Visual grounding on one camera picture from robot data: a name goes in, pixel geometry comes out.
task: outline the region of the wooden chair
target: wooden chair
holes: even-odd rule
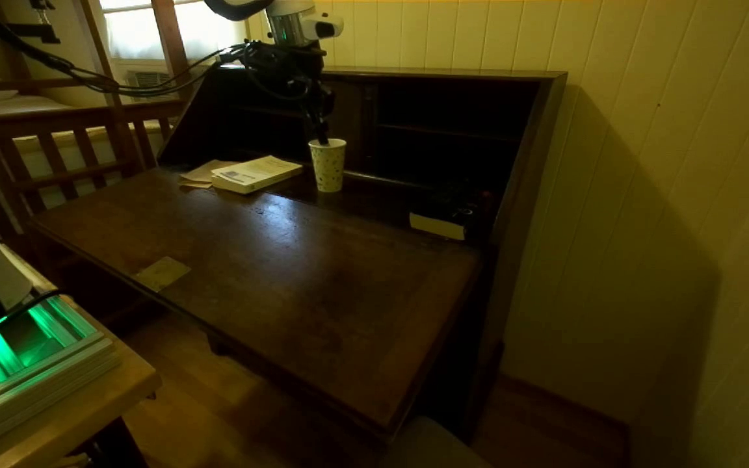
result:
[[[122,122],[111,106],[0,118],[0,240],[104,324],[140,307],[137,295],[35,236],[32,218],[153,168],[152,134],[167,142],[179,109],[179,103],[136,105]]]

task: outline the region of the paper cup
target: paper cup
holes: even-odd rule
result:
[[[344,191],[344,168],[345,168],[345,142],[329,138],[329,147],[319,142],[308,144],[312,151],[312,168],[318,177],[319,192],[340,192]]]

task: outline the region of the wooden desk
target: wooden desk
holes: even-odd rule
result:
[[[463,246],[270,192],[183,191],[161,170],[37,229],[375,435],[405,420],[479,277]]]
[[[35,282],[39,291],[56,288],[44,277],[39,277],[20,257],[7,253],[10,261]],[[111,353],[117,365],[92,381],[88,386],[74,391],[52,408],[30,420],[15,433],[0,437],[0,465],[58,465],[59,459],[80,447],[93,435],[111,428],[114,433],[124,433],[121,417],[153,396],[158,389],[157,369],[131,351],[122,342],[111,337]]]

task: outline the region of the floor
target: floor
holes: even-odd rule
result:
[[[157,314],[124,342],[161,372],[161,391],[124,420],[149,465],[366,468],[379,446],[213,357],[176,314]],[[617,468],[624,430],[537,389],[500,381],[473,450],[498,468]]]

